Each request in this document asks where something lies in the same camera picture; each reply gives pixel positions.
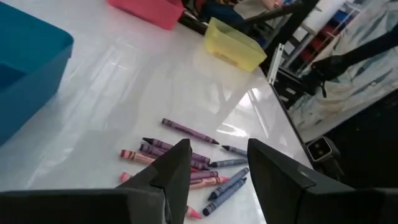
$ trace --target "table surface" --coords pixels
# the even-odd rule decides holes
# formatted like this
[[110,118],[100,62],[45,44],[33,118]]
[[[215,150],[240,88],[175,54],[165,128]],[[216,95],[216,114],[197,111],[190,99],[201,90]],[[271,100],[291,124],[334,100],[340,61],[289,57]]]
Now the table surface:
[[[242,149],[258,138],[311,167],[262,72],[213,57],[194,31],[162,30],[106,1],[4,2],[66,30],[75,45],[58,93],[0,148],[0,190],[113,188],[122,172],[145,167],[120,160],[121,149],[138,150],[142,137],[172,144],[187,137],[161,126],[162,118]],[[212,161],[236,158],[191,143]],[[209,217],[185,223],[264,223],[248,177]],[[212,190],[190,191],[189,206],[200,212]]]

